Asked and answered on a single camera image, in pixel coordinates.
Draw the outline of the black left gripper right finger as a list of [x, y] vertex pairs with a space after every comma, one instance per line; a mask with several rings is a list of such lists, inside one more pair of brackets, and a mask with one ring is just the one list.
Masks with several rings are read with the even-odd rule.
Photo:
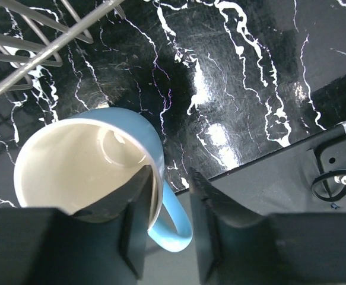
[[189, 171], [201, 284], [267, 284], [267, 220]]

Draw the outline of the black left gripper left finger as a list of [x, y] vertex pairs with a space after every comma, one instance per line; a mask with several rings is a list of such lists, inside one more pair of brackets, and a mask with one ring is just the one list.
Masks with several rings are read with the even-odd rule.
[[143, 166], [124, 185], [73, 214], [90, 225], [86, 279], [142, 278], [153, 182], [152, 167]]

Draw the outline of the light blue ceramic mug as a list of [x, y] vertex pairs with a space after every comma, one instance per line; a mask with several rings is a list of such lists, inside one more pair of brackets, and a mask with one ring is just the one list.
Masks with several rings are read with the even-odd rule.
[[88, 110], [36, 131], [15, 162], [15, 194], [22, 207], [71, 215], [119, 192], [146, 165], [153, 171], [148, 234], [163, 249], [180, 252], [192, 240], [191, 223], [164, 178], [157, 131], [132, 110]]

